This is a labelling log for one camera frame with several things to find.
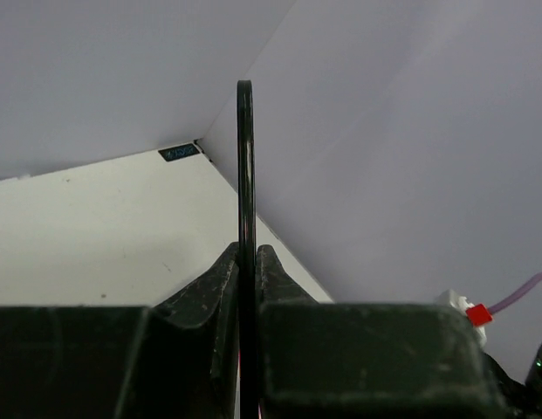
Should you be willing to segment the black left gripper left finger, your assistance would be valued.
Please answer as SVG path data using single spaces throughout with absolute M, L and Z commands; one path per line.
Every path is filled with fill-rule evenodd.
M 0 306 L 0 418 L 231 418 L 237 251 L 156 306 Z

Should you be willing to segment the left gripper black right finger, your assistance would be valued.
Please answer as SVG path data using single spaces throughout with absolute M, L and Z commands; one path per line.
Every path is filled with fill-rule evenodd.
M 265 418 L 503 418 L 470 322 L 449 306 L 319 303 L 257 251 Z

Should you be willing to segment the white whiteboard black frame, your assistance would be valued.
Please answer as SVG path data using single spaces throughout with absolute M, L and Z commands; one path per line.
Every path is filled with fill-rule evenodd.
M 237 82 L 238 317 L 240 416 L 258 418 L 256 334 L 256 201 L 252 83 Z

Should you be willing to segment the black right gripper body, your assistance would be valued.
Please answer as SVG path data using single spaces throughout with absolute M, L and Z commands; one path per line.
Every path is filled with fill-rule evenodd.
M 505 399 L 506 417 L 542 418 L 542 343 L 524 383 L 512 379 L 490 355 L 484 359 Z

